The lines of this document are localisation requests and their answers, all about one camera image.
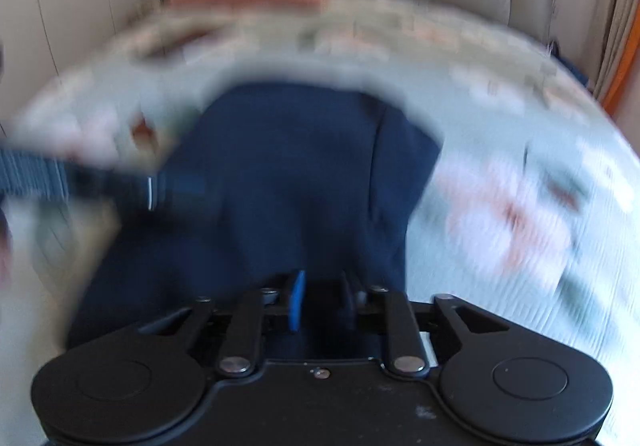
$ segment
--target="curtain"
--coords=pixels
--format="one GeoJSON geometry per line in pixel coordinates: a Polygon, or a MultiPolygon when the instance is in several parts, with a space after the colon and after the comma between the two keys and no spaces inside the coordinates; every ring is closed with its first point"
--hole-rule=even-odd
{"type": "Polygon", "coordinates": [[[597,0],[581,67],[594,84],[593,95],[604,100],[631,32],[638,0],[597,0]]]}

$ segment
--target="floral bedspread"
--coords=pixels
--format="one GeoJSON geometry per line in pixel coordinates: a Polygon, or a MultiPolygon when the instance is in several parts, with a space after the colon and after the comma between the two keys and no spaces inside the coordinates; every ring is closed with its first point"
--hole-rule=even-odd
{"type": "MultiPolygon", "coordinates": [[[[14,140],[154,168],[220,92],[266,77],[360,88],[439,137],[407,233],[410,297],[453,293],[595,356],[615,388],[599,440],[638,444],[640,161],[525,36],[421,0],[161,12],[46,88],[14,140]],[[194,32],[206,34],[158,51],[194,32]]],[[[43,209],[36,229],[36,270],[59,292],[85,245],[73,224],[43,209]]]]}

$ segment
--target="bed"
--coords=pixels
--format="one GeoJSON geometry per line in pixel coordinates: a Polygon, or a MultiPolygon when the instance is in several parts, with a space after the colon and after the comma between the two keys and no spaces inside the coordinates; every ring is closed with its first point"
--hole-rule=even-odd
{"type": "MultiPolygon", "coordinates": [[[[552,8],[331,0],[314,13],[162,10],[44,89],[12,139],[46,149],[52,126],[72,124],[89,144],[92,127],[110,123],[120,165],[153,169],[236,83],[281,78],[375,94],[444,142],[408,227],[410,297],[453,293],[596,357],[614,382],[598,440],[633,446],[640,161],[549,56],[552,8]],[[205,35],[158,57],[193,32],[205,35]],[[141,116],[152,145],[132,137],[141,116]]],[[[107,206],[13,202],[7,212],[15,271],[0,300],[0,444],[22,446],[43,439],[30,378],[59,352],[68,310],[117,220],[107,206]]]]}

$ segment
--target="bed sheet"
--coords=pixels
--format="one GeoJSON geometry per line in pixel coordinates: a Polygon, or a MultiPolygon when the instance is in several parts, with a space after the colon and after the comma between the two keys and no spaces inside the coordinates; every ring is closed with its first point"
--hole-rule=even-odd
{"type": "MultiPolygon", "coordinates": [[[[638,443],[640,161],[590,94],[525,36],[424,0],[165,11],[44,89],[12,139],[50,150],[54,129],[72,127],[91,148],[94,128],[109,125],[118,163],[153,169],[224,89],[262,78],[359,88],[439,137],[441,158],[407,232],[408,294],[452,293],[593,355],[614,382],[599,441],[638,443]],[[194,30],[209,35],[177,56],[144,56],[194,30]],[[141,116],[152,145],[131,135],[141,116]]],[[[31,229],[16,238],[31,246],[19,260],[36,264],[16,274],[37,276],[29,282],[54,300],[51,314],[68,311],[115,227],[83,232],[76,212],[35,207],[31,229]]],[[[84,220],[95,224],[99,212],[84,220]]],[[[43,322],[55,320],[49,312],[43,322]]],[[[17,335],[13,321],[17,328],[0,322],[0,342],[17,335]]],[[[22,379],[55,353],[43,328],[25,327],[24,350],[12,352],[37,358],[21,370],[12,363],[22,379]]],[[[7,397],[28,396],[23,390],[2,389],[0,415],[32,426],[28,402],[20,415],[6,410],[7,397]]]]}

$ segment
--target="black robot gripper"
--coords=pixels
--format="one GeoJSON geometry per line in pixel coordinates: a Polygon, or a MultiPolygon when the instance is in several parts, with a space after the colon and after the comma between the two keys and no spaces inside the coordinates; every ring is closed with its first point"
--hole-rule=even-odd
{"type": "Polygon", "coordinates": [[[298,329],[304,276],[51,360],[31,389],[46,435],[58,446],[594,444],[612,401],[606,370],[451,295],[411,302],[347,275],[358,331],[383,336],[381,357],[264,357],[265,340],[298,329]]]}

